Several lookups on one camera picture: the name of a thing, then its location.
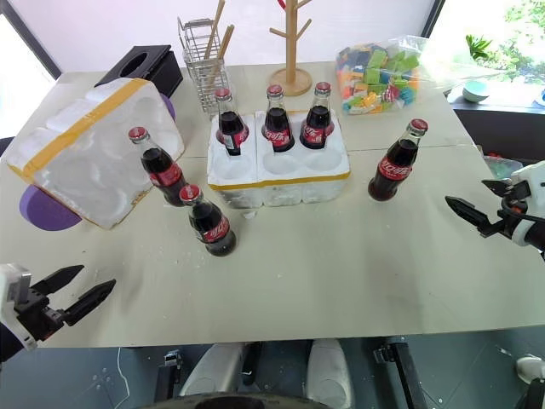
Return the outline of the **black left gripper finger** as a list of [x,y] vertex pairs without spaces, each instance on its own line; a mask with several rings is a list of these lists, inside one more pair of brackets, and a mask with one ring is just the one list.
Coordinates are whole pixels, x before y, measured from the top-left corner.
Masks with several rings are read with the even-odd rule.
[[106,300],[116,283],[115,279],[111,279],[85,292],[63,313],[63,321],[69,326],[76,325]]
[[32,286],[34,291],[49,295],[69,284],[82,270],[84,265],[73,265],[61,268]]

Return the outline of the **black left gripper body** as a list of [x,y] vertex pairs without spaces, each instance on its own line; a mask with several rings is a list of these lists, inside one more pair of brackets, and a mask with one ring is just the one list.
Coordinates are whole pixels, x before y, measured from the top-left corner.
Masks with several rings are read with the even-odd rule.
[[37,341],[46,341],[66,323],[64,311],[49,306],[48,295],[61,288],[63,285],[36,284],[19,289],[14,305],[17,320]]

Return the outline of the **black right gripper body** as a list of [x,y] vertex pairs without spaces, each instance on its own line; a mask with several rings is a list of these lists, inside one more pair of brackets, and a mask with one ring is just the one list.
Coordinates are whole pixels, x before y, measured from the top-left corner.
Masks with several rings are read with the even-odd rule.
[[[531,191],[526,181],[513,184],[508,195],[501,198],[501,209],[497,212],[501,232],[506,238],[543,238],[544,217],[529,213]],[[480,233],[490,237],[496,233]]]

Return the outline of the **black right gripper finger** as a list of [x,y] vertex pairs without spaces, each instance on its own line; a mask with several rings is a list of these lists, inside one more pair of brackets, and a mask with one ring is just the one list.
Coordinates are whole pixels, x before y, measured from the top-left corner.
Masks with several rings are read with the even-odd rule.
[[510,179],[482,180],[481,182],[498,197],[505,197],[512,189]]
[[463,220],[477,228],[479,233],[500,233],[501,222],[491,223],[488,216],[464,199],[445,196],[447,205]]

